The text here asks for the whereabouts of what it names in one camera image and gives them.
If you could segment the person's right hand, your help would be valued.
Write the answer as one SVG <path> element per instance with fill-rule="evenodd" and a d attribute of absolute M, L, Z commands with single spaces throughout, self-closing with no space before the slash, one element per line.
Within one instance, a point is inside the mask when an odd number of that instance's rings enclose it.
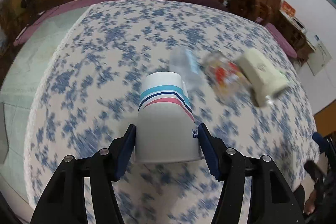
<path fill-rule="evenodd" d="M 306 200 L 305 205 L 304 205 L 304 212 L 307 215 L 310 215 L 314 212 L 315 210 L 315 201 L 317 199 L 317 191 L 313 190 L 309 196 L 309 198 Z"/>

